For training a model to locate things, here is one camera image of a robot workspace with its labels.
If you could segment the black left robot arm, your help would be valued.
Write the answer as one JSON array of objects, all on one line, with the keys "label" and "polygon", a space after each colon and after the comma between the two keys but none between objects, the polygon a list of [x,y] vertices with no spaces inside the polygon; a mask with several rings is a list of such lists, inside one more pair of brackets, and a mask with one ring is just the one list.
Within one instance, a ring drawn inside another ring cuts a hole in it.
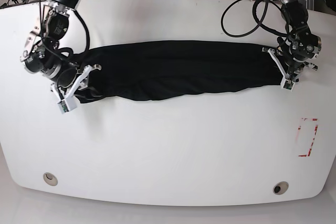
[{"label": "black left robot arm", "polygon": [[[277,36],[278,47],[266,49],[282,74],[280,86],[292,90],[304,68],[317,70],[318,66],[309,59],[316,58],[322,48],[321,38],[314,35],[308,25],[308,11],[298,0],[254,0],[252,15],[256,26],[239,37],[246,37],[258,28]],[[285,32],[267,27],[263,21],[268,5],[281,1],[278,9],[285,21]]]}]

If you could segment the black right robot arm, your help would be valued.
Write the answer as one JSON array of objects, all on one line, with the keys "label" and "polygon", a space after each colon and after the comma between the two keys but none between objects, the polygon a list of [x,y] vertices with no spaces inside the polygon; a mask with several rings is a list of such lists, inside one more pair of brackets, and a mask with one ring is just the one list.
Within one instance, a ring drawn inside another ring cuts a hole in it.
[{"label": "black right robot arm", "polygon": [[[72,97],[81,102],[101,99],[98,82],[90,73],[101,70],[96,50],[90,49],[89,29],[77,11],[80,0],[46,0],[39,5],[39,17],[25,43],[21,63],[29,73],[40,72],[51,81],[51,91],[64,102]],[[85,31],[85,48],[76,54],[70,47],[59,46],[69,28],[69,11],[73,11]]]}]

